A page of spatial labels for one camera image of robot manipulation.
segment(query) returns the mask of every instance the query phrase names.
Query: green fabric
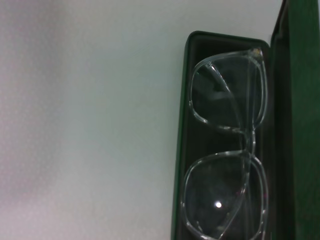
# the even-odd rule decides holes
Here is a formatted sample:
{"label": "green fabric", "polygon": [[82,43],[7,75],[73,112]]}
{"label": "green fabric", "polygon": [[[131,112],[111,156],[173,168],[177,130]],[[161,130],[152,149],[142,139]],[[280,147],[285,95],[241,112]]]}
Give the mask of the green fabric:
{"label": "green fabric", "polygon": [[320,239],[320,35],[317,0],[289,2],[295,238]]}

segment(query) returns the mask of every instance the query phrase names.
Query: white table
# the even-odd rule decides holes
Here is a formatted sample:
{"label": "white table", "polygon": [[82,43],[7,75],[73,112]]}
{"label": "white table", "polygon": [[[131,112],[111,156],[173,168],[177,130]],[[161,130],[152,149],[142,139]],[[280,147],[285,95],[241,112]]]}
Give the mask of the white table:
{"label": "white table", "polygon": [[281,0],[0,2],[0,240],[169,240],[184,46]]}

